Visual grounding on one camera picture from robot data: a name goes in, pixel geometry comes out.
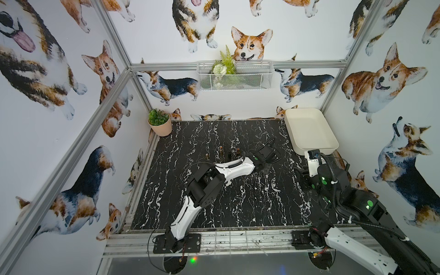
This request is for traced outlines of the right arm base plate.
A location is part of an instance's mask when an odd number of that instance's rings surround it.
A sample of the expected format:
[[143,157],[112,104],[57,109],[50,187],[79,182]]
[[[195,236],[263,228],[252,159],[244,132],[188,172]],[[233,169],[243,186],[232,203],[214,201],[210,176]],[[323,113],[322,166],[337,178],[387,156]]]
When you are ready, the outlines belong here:
[[291,231],[293,246],[296,250],[323,250],[324,248],[332,249],[332,246],[325,240],[327,235],[320,233],[315,229],[312,230],[293,230]]

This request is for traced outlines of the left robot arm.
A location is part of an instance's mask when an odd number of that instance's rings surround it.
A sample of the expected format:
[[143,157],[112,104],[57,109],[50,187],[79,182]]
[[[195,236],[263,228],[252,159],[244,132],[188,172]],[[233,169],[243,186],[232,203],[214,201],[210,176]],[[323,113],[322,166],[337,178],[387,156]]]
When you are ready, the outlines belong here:
[[184,204],[176,220],[168,227],[169,240],[179,242],[189,233],[199,212],[211,205],[226,183],[241,176],[269,173],[272,165],[281,160],[274,147],[275,137],[268,139],[258,150],[244,152],[239,159],[227,163],[202,163],[191,174],[186,186]]

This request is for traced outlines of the cream rectangular tray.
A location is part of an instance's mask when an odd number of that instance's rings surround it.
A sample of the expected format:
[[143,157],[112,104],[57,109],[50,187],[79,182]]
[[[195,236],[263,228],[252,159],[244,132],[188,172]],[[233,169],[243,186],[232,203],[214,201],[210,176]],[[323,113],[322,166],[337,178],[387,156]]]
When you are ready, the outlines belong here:
[[331,155],[339,148],[336,136],[319,109],[288,109],[284,122],[293,150],[298,155],[304,156],[307,151],[317,149]]

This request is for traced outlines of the potted green plant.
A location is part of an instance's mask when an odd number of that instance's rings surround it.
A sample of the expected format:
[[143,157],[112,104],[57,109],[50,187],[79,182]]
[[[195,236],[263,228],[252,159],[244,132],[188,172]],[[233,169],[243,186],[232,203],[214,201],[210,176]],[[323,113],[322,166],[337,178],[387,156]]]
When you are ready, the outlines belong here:
[[171,117],[165,111],[151,110],[148,114],[148,123],[152,130],[160,137],[168,136],[172,132]]

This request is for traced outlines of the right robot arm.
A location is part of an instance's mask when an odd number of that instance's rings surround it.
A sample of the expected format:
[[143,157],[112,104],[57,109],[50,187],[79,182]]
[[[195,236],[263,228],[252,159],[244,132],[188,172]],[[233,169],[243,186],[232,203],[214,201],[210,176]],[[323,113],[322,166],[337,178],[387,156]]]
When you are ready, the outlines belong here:
[[338,250],[376,275],[439,274],[439,267],[398,228],[383,204],[371,193],[351,186],[345,170],[327,162],[314,169],[314,176],[309,169],[294,172],[328,201],[338,217],[364,229],[388,255],[353,240],[326,220],[309,229],[305,239],[310,246]]

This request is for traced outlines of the green fern with white flower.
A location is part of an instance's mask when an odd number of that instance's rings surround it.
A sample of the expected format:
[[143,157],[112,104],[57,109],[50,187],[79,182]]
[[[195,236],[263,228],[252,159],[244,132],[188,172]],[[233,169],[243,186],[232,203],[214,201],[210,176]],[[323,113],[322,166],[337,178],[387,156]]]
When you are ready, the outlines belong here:
[[224,52],[220,51],[220,56],[220,61],[216,61],[211,70],[211,74],[214,76],[213,87],[216,89],[232,85],[233,76],[237,74],[235,61],[228,46]]

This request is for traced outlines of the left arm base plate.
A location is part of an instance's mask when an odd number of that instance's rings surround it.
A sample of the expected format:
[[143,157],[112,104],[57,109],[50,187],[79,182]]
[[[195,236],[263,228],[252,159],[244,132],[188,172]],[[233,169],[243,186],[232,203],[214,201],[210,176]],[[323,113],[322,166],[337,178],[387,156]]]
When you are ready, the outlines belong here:
[[201,235],[189,234],[177,241],[172,234],[161,234],[154,238],[153,254],[170,253],[199,253],[201,250]]

